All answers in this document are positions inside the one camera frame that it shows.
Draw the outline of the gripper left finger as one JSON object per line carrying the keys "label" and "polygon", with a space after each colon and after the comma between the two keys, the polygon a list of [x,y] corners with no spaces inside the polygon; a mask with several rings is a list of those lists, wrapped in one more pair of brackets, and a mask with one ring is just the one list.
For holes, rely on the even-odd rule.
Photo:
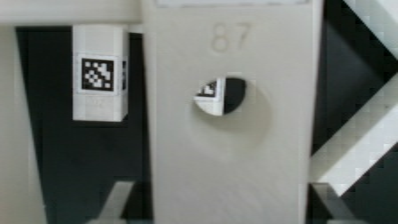
{"label": "gripper left finger", "polygon": [[127,220],[122,218],[133,186],[133,181],[117,181],[113,183],[99,215],[86,221],[86,224],[152,224],[149,220]]}

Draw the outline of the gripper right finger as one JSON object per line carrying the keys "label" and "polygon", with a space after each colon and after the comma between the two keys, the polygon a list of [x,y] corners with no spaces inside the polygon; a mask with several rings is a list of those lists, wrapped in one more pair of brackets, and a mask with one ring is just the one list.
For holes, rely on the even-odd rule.
{"label": "gripper right finger", "polygon": [[326,183],[312,183],[308,186],[305,224],[369,224],[355,217]]}

